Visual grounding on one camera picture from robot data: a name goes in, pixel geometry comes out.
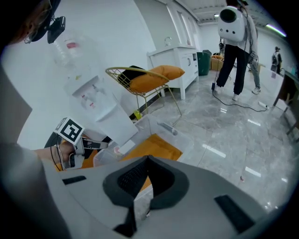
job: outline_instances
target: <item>clear plastic container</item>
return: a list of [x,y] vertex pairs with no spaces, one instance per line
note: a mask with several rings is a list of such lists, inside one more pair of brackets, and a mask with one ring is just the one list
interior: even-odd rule
[[119,146],[112,141],[108,148],[99,151],[95,155],[93,166],[97,167],[122,160],[134,148],[153,134],[157,134],[160,138],[182,152],[182,155],[178,158],[179,162],[183,161],[193,147],[191,138],[150,114],[143,116],[135,123],[135,126],[138,128],[138,132],[130,139],[135,145],[129,151],[122,155],[118,152]]

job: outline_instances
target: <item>white shoe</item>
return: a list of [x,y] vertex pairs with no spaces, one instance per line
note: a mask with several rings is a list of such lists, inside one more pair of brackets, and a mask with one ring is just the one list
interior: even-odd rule
[[252,93],[254,93],[255,95],[259,94],[261,92],[261,89],[256,87],[254,88],[254,90],[252,91]]
[[238,101],[238,99],[239,99],[239,95],[234,94],[233,100]]
[[218,86],[217,84],[215,85],[215,88],[214,88],[214,91],[216,92],[216,93],[218,93],[218,94],[220,94],[221,93],[221,87],[220,86]]

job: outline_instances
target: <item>tiled floor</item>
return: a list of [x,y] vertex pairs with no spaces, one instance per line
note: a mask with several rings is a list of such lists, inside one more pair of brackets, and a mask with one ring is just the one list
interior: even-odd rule
[[[298,130],[286,132],[294,124],[293,116],[273,107],[266,112],[255,112],[239,106],[226,106],[211,91],[216,72],[199,77],[186,90],[186,100],[180,100],[177,89],[174,95],[183,113],[178,110],[170,94],[150,106],[149,112],[173,125],[194,141],[191,153],[184,163],[213,171],[250,194],[267,211],[287,201],[297,180],[295,170],[299,161]],[[227,104],[233,103],[234,76],[228,79],[221,94]],[[252,75],[246,72],[239,104],[256,110],[263,108],[258,101],[269,97],[263,89],[254,95]],[[136,201],[137,214],[144,216],[152,193]]]

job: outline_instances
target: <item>ceiling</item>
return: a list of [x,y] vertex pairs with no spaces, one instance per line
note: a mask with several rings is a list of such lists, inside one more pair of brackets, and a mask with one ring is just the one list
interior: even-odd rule
[[[225,0],[181,0],[197,16],[200,25],[213,24],[218,21],[214,14],[226,6]],[[254,0],[247,0],[248,14],[257,27],[264,28],[267,24],[277,25],[267,11]]]

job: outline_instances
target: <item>wire chair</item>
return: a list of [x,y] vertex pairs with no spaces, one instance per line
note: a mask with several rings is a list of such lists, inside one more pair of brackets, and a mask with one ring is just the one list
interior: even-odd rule
[[177,106],[177,108],[178,108],[178,111],[179,111],[180,115],[182,116],[182,112],[181,112],[181,110],[180,110],[180,108],[179,108],[179,106],[178,106],[178,104],[177,104],[177,101],[176,101],[176,99],[174,98],[174,95],[173,95],[172,91],[170,90],[170,88],[169,88],[169,86],[168,86],[167,84],[162,84],[161,86],[158,87],[158,90],[157,90],[157,88],[156,88],[155,91],[152,92],[152,93],[149,94],[149,95],[146,95],[146,93],[148,93],[148,92],[135,92],[135,91],[133,91],[133,90],[130,89],[130,81],[131,81],[132,79],[130,80],[129,78],[127,78],[127,77],[122,73],[121,70],[123,70],[123,71],[124,71],[124,70],[133,70],[133,71],[144,72],[144,73],[149,74],[149,75],[154,75],[154,76],[161,77],[161,78],[165,79],[166,82],[169,82],[169,79],[168,79],[167,77],[163,76],[163,75],[158,74],[158,73],[155,73],[155,72],[152,72],[152,71],[148,71],[148,70],[139,69],[139,68],[133,68],[133,67],[110,67],[110,68],[107,68],[107,69],[105,70],[105,72],[106,72],[109,76],[111,76],[115,81],[117,81],[119,84],[121,84],[127,91],[129,91],[129,92],[132,93],[133,95],[136,95],[137,105],[138,105],[138,111],[139,111],[139,112],[140,112],[140,108],[139,108],[138,96],[141,96],[141,97],[144,98],[144,100],[145,100],[146,113],[148,114],[148,113],[149,113],[149,110],[148,110],[148,103],[147,103],[146,98],[149,97],[149,96],[151,96],[152,94],[155,94],[155,93],[157,93],[158,96],[159,96],[159,98],[161,98],[160,95],[159,95],[159,93],[158,93],[158,91],[161,91],[161,90],[163,90],[163,89],[165,89],[165,88],[168,88],[169,92],[171,93],[172,98],[174,99],[174,102],[176,103],[176,106]]

